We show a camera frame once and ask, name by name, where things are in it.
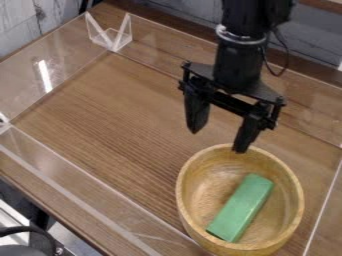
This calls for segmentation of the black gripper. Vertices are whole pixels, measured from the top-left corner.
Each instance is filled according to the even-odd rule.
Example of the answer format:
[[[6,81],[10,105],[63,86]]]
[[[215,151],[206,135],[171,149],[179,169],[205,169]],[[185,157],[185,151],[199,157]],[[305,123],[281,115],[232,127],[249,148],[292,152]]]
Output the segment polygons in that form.
[[[214,64],[187,61],[182,65],[186,123],[197,134],[207,124],[211,105],[241,116],[233,150],[244,154],[261,130],[276,128],[286,103],[261,78],[262,66],[268,65],[268,35],[237,35],[222,24],[215,32],[219,44]]]

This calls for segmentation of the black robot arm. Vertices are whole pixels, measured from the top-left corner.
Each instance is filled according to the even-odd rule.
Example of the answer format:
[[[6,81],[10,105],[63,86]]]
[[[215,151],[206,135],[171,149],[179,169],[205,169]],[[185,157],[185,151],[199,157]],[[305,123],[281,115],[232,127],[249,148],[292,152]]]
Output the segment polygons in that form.
[[[206,126],[213,105],[244,118],[233,150],[245,153],[260,133],[277,126],[286,99],[262,81],[269,67],[270,37],[290,20],[293,0],[222,0],[223,16],[217,25],[215,63],[185,62],[179,89],[185,96],[187,128]]]

